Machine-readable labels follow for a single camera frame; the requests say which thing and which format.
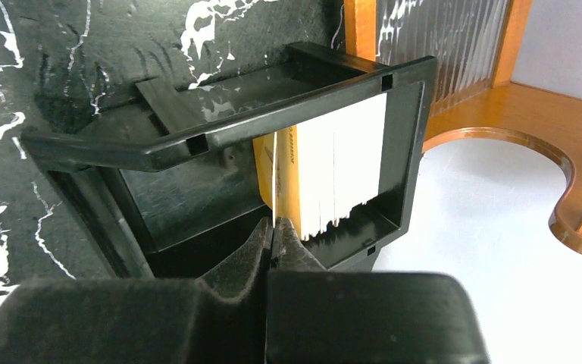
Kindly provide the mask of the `credit card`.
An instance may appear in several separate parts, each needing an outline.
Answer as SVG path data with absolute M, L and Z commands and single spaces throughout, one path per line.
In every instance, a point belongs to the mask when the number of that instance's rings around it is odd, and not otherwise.
M 254 138 L 255 168 L 262 201 L 271 209 L 272 224 L 277 220 L 277 132 Z

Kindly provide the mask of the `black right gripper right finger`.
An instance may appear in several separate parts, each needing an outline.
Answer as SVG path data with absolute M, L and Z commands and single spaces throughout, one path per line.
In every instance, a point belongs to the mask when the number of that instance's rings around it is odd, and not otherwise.
M 299 239 L 288 218 L 277 218 L 271 244 L 270 268 L 282 271 L 326 271 Z

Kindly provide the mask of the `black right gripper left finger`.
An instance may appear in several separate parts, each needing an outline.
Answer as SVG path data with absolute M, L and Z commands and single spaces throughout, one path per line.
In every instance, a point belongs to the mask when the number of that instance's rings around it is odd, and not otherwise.
M 209 363 L 264 363 L 266 275 L 274 227 L 262 218 L 245 243 L 198 279 L 205 288 Z

